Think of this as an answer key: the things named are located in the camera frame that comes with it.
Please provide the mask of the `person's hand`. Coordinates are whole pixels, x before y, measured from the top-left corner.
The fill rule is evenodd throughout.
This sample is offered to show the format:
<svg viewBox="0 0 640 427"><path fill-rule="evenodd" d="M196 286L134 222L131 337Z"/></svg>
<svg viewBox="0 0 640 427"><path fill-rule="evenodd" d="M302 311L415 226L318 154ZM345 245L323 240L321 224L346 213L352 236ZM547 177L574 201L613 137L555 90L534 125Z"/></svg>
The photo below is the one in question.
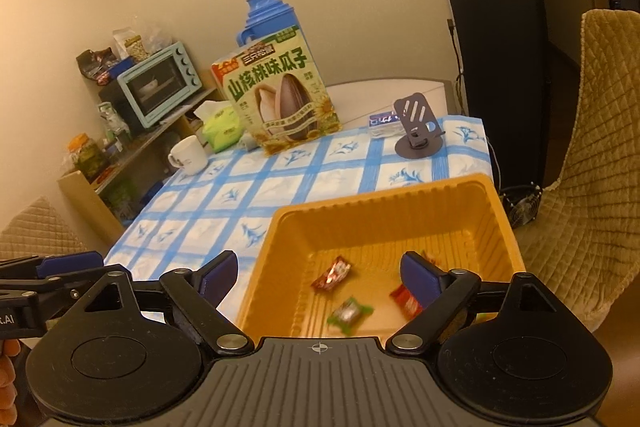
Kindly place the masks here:
<svg viewBox="0 0 640 427"><path fill-rule="evenodd" d="M0 357L0 424L12 426L17 419L15 399L17 391L14 386L15 369L13 359L21 352L18 339L3 340Z"/></svg>

